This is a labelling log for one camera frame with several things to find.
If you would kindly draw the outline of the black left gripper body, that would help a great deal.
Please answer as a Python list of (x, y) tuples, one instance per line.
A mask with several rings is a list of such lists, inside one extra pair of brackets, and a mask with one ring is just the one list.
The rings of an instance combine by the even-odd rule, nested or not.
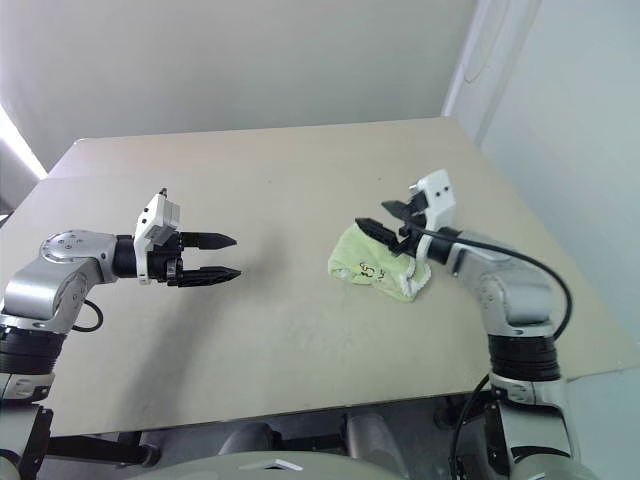
[(168, 286), (184, 287), (181, 233), (173, 233), (162, 245), (154, 245), (147, 253), (147, 273), (151, 280)]

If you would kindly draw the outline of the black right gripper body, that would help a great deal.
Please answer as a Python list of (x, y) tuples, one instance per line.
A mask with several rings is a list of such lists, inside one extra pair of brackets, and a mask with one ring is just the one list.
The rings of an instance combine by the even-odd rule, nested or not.
[(427, 196), (422, 191), (413, 194), (406, 203), (400, 203), (400, 219), (404, 222), (404, 225), (399, 229), (402, 239), (400, 242), (401, 253), (416, 253), (418, 244), (423, 236), (422, 233), (416, 230), (416, 227), (426, 228), (427, 217), (425, 210), (428, 206)]

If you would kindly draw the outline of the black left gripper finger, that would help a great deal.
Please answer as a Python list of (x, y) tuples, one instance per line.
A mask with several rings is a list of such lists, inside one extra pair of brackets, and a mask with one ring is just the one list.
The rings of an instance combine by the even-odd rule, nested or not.
[(206, 232), (181, 232), (180, 248), (198, 250), (219, 250), (234, 246), (237, 241), (227, 235)]
[(179, 288), (204, 287), (231, 281), (241, 275), (240, 270), (223, 267), (201, 267), (197, 270), (182, 270), (176, 277)]

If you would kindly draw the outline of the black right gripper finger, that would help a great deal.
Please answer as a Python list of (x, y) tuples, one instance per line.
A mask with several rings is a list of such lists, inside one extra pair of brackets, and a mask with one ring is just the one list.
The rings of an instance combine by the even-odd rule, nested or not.
[(358, 228), (369, 238), (384, 245), (392, 253), (403, 253), (405, 245), (398, 241), (396, 234), (382, 223), (371, 218), (355, 219)]
[(410, 221), (413, 216), (412, 206), (399, 200), (383, 201), (381, 205), (391, 216), (402, 221)]

